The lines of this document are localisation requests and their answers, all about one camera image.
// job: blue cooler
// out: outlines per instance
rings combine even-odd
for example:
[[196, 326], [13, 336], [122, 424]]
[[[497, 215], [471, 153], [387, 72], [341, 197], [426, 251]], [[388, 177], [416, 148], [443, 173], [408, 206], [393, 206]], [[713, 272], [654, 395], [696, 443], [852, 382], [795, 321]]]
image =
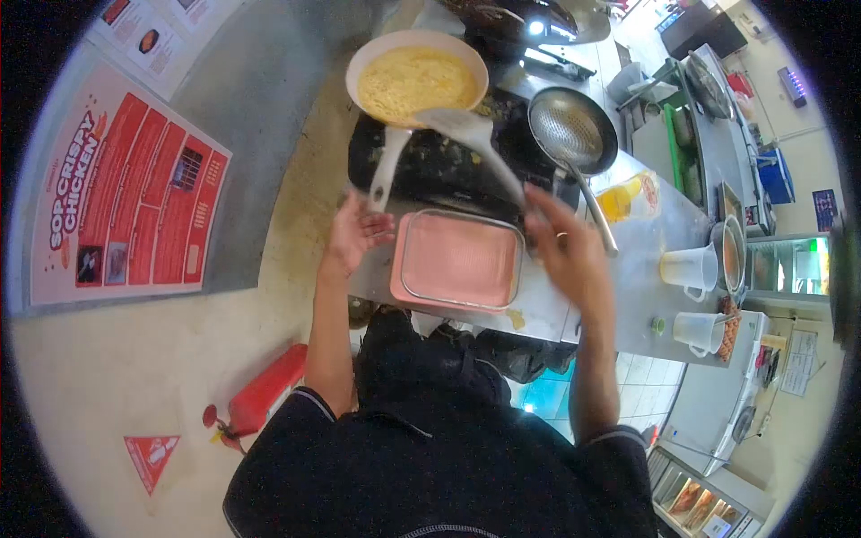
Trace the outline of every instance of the blue cooler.
[[786, 168], [784, 155], [779, 149], [762, 153], [759, 156], [759, 180], [765, 192], [771, 197], [772, 204], [791, 204], [796, 201], [796, 191], [792, 187], [792, 176]]

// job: pan handle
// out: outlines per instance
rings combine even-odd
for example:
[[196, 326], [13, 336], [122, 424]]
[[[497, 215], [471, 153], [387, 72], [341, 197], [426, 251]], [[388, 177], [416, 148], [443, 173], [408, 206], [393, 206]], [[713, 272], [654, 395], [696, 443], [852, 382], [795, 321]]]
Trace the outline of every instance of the pan handle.
[[382, 147], [380, 163], [377, 164], [374, 179], [371, 181], [371, 188], [368, 191], [368, 209], [375, 213], [382, 213], [386, 209], [388, 195], [392, 191], [394, 169], [398, 166], [400, 153], [404, 151], [404, 146], [412, 136], [412, 131], [386, 126], [383, 136], [386, 140]]
[[595, 199], [592, 187], [589, 186], [589, 182], [586, 181], [580, 170], [572, 163], [568, 163], [568, 169], [577, 179], [577, 183], [580, 184], [580, 190], [583, 191], [583, 197], [586, 198], [586, 205], [589, 207], [589, 211], [592, 212], [592, 218], [595, 219], [595, 224], [598, 225], [598, 231], [601, 232], [601, 239], [604, 240], [604, 249], [607, 251], [607, 256], [617, 257], [619, 255], [619, 247], [616, 246], [613, 232], [610, 231], [610, 225], [607, 224], [604, 211], [601, 210], [598, 200]]

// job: hand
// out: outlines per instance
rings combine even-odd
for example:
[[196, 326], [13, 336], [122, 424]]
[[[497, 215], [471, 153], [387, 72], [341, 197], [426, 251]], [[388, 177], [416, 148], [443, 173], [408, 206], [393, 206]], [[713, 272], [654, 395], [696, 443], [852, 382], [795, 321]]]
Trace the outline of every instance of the hand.
[[[528, 213], [526, 231], [537, 243], [550, 280], [574, 303], [585, 322], [615, 322], [613, 286], [601, 234], [578, 218], [565, 203], [525, 183], [526, 199], [547, 221]], [[556, 234], [566, 232], [564, 250]]]
[[320, 271], [350, 278], [365, 252], [391, 241], [394, 241], [394, 217], [388, 213], [369, 213], [365, 199], [350, 189], [332, 220]]

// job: person's left hand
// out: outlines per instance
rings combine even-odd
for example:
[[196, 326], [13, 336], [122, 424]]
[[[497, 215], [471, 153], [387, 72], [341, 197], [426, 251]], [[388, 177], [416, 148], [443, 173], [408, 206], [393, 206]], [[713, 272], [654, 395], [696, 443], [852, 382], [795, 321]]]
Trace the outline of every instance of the person's left hand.
[[350, 189], [331, 223], [320, 269], [330, 275], [349, 278], [365, 252], [391, 241], [394, 241], [394, 217], [389, 213], [369, 213], [367, 201], [355, 189]]

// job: white spatula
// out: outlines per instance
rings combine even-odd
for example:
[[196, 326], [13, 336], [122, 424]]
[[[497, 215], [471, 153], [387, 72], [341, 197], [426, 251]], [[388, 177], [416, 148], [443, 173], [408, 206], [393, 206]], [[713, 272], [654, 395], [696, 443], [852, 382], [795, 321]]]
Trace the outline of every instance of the white spatula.
[[523, 184], [490, 144], [493, 122], [489, 118], [460, 108], [428, 108], [415, 114], [415, 118], [481, 155], [511, 198], [520, 207], [525, 206]]

